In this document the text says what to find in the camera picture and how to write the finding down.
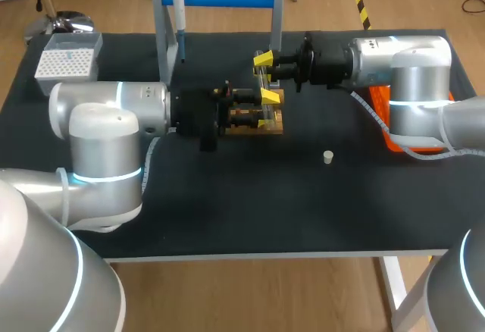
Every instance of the white cable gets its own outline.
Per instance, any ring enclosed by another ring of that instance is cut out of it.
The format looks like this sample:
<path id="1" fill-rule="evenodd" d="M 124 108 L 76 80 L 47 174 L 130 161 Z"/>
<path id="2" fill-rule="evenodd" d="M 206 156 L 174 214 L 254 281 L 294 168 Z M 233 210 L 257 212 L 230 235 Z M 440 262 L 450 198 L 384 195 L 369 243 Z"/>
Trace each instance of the white cable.
<path id="1" fill-rule="evenodd" d="M 446 134 L 446 131 L 445 131 L 445 122 L 443 120 L 443 107 L 444 106 L 438 108 L 438 122 L 440 123 L 441 139 L 443 139 L 443 142 L 445 143 L 449 152 L 451 152 L 453 155 L 457 155 L 456 150 L 453 148 L 451 142 L 448 140 L 448 135 Z"/>
<path id="2" fill-rule="evenodd" d="M 382 121 L 379 115 L 376 114 L 376 112 L 372 109 L 372 107 L 357 93 L 352 92 L 350 95 L 354 99 L 356 99 L 358 103 L 360 103 L 367 110 L 369 114 L 371 114 L 372 118 L 375 119 L 375 121 L 379 124 L 380 128 L 382 128 L 382 130 L 384 130 L 387 134 L 389 134 L 389 128 L 384 123 L 384 121 Z M 457 155 L 485 156 L 485 152 L 481 150 L 472 150 L 472 149 L 460 149 L 460 150 L 455 150 L 455 152 L 443 152 L 441 154 L 435 154 L 435 155 L 422 155 L 422 154 L 418 154 L 417 152 L 413 152 L 412 150 L 410 150 L 410 148 L 406 146 L 399 146 L 399 147 L 402 149 L 403 152 L 418 160 L 440 160 L 440 159 L 446 159 Z"/>
<path id="3" fill-rule="evenodd" d="M 146 151 L 145 157 L 145 167 L 143 171 L 143 180 L 142 180 L 142 194 L 145 192 L 146 185 L 149 182 L 149 174 L 150 174 L 150 162 L 152 161 L 153 150 L 159 141 L 159 137 L 154 137 L 150 142 L 149 148 Z"/>

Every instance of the wooden floor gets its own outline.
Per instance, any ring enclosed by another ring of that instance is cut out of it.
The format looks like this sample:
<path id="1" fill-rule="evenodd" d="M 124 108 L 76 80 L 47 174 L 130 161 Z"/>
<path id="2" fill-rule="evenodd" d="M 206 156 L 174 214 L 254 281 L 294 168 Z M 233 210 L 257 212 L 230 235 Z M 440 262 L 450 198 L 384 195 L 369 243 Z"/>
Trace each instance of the wooden floor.
<path id="1" fill-rule="evenodd" d="M 89 14 L 102 32 L 153 33 L 151 0 L 55 0 Z M 485 94 L 485 14 L 463 0 L 365 0 L 374 29 L 445 28 L 476 91 Z M 34 0 L 0 2 L 0 104 L 24 53 Z M 188 31 L 265 31 L 267 11 L 197 8 Z M 285 1 L 285 30 L 360 30 L 354 0 Z M 426 258 L 400 258 L 408 288 Z M 369 258 L 122 264 L 125 332 L 385 331 L 389 315 Z M 425 323 L 415 328 L 427 330 Z"/>

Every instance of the metal rod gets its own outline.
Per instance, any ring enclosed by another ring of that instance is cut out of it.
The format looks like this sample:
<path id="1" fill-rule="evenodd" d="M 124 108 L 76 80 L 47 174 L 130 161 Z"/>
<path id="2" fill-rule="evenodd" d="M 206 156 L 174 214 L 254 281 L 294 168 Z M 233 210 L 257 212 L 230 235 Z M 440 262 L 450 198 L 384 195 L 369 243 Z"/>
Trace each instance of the metal rod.
<path id="1" fill-rule="evenodd" d="M 41 0 L 41 1 L 47 16 L 49 16 L 51 19 L 56 18 L 58 16 L 58 12 L 55 10 L 52 0 Z"/>

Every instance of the small white cylinder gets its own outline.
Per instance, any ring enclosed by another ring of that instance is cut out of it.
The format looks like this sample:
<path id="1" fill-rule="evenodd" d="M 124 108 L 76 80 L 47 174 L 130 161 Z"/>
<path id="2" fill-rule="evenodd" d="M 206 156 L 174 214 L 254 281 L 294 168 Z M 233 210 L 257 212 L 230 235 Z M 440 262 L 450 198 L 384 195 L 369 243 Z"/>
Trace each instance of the small white cylinder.
<path id="1" fill-rule="evenodd" d="M 330 164 L 332 162 L 332 159 L 333 159 L 333 152 L 331 152 L 330 150 L 325 151 L 324 152 L 324 163 Z"/>

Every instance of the cable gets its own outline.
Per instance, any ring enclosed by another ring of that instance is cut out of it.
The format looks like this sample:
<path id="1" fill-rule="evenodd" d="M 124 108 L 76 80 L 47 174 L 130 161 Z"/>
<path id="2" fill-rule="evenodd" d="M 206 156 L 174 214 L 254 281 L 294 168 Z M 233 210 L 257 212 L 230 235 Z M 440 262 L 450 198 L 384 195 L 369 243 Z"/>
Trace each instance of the cable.
<path id="1" fill-rule="evenodd" d="M 159 137 L 154 137 L 150 142 L 148 150 L 146 151 L 145 167 L 143 168 L 142 194 L 145 192 L 146 185 L 149 182 L 150 162 L 152 161 L 153 150 L 155 150 L 155 146 L 157 145 L 159 139 Z"/>
<path id="2" fill-rule="evenodd" d="M 384 130 L 387 134 L 389 134 L 389 128 L 387 125 L 382 121 L 382 119 L 379 117 L 378 114 L 372 109 L 372 107 L 357 93 L 352 92 L 350 94 L 354 99 L 360 103 L 365 110 L 369 114 L 371 114 L 372 118 L 375 119 L 375 121 L 379 124 L 380 128 Z M 446 158 L 451 158 L 452 156 L 460 156 L 460 155 L 478 155 L 478 156 L 485 156 L 485 152 L 481 150 L 471 150 L 471 149 L 461 149 L 461 150 L 456 150 L 455 152 L 442 152 L 441 154 L 435 154 L 435 155 L 422 155 L 418 154 L 417 152 L 413 152 L 410 150 L 410 148 L 406 146 L 399 146 L 403 152 L 406 154 L 410 155 L 411 157 L 418 159 L 418 160 L 440 160 L 440 159 L 446 159 Z"/>
<path id="3" fill-rule="evenodd" d="M 462 10 L 464 12 L 466 12 L 467 14 L 479 14 L 481 12 L 485 12 L 485 8 L 482 9 L 482 10 L 476 10 L 476 11 L 468 10 L 467 8 L 465 8 L 466 3 L 467 2 L 470 2 L 470 1 L 478 1 L 478 2 L 482 3 L 483 5 L 485 5 L 485 1 L 484 0 L 464 0 L 463 3 L 462 3 Z"/>

